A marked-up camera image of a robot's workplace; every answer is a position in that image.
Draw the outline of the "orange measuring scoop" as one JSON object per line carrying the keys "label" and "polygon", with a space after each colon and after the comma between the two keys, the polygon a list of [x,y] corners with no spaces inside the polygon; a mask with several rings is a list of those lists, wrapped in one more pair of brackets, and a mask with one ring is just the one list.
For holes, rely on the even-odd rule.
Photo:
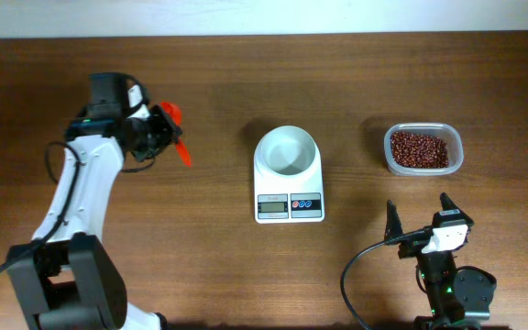
{"label": "orange measuring scoop", "polygon": [[164,112],[170,117],[170,119],[175,125],[176,132],[174,133],[174,138],[173,138],[173,143],[175,145],[175,148],[182,162],[187,167],[191,167],[193,165],[191,155],[181,139],[182,110],[176,104],[162,102],[160,105],[162,106],[162,109],[164,110]]}

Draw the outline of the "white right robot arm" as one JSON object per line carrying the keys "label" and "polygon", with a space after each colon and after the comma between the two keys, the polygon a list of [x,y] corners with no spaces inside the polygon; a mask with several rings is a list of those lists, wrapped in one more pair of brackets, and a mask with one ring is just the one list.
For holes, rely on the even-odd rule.
{"label": "white right robot arm", "polygon": [[458,267],[454,253],[468,242],[474,221],[446,193],[442,209],[430,225],[405,233],[393,202],[387,202],[385,241],[399,247],[400,259],[415,258],[415,279],[422,285],[430,316],[418,316],[412,327],[421,330],[480,329],[490,319],[496,278],[483,269]]}

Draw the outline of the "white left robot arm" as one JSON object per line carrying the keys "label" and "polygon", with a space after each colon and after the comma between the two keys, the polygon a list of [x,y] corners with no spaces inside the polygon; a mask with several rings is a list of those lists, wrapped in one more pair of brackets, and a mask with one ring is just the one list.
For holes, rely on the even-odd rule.
{"label": "white left robot arm", "polygon": [[182,111],[175,104],[120,106],[115,114],[86,109],[73,121],[56,192],[30,242],[12,246],[7,274],[31,329],[165,329],[161,313],[127,298],[122,276],[102,244],[105,213],[125,156],[149,168],[169,145],[183,162]]}

